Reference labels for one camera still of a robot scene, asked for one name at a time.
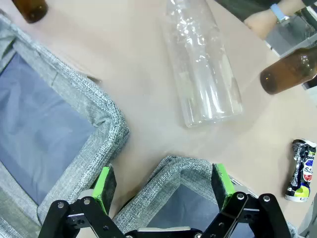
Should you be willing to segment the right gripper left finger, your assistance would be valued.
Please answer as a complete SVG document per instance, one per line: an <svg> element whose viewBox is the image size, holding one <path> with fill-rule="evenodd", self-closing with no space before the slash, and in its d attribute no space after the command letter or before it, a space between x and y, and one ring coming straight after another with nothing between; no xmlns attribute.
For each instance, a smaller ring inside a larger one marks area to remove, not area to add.
<svg viewBox="0 0 317 238"><path fill-rule="evenodd" d="M82 228L91 228L98 238L123 238L108 213L116 189L112 166L104 167L88 195L70 204L54 201L39 233L40 238L75 238Z"/></svg>

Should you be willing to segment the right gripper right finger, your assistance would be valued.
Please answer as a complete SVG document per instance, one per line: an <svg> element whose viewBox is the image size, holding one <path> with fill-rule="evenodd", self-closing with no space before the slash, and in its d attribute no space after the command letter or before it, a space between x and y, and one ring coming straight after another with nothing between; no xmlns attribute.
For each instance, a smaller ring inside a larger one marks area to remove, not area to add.
<svg viewBox="0 0 317 238"><path fill-rule="evenodd" d="M236 191L223 164L212 166L211 186L219 213L202 233L203 238L228 238L239 223L248 224L256 238L290 238L284 215L273 194L258 198Z"/></svg>

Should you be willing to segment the person's left hand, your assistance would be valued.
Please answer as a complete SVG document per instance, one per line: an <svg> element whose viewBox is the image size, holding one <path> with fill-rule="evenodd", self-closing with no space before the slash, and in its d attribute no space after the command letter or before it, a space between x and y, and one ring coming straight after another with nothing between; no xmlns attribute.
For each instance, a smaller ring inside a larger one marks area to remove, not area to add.
<svg viewBox="0 0 317 238"><path fill-rule="evenodd" d="M277 17L270 9L254 13L244 20L244 24L262 40L267 37L277 22Z"/></svg>

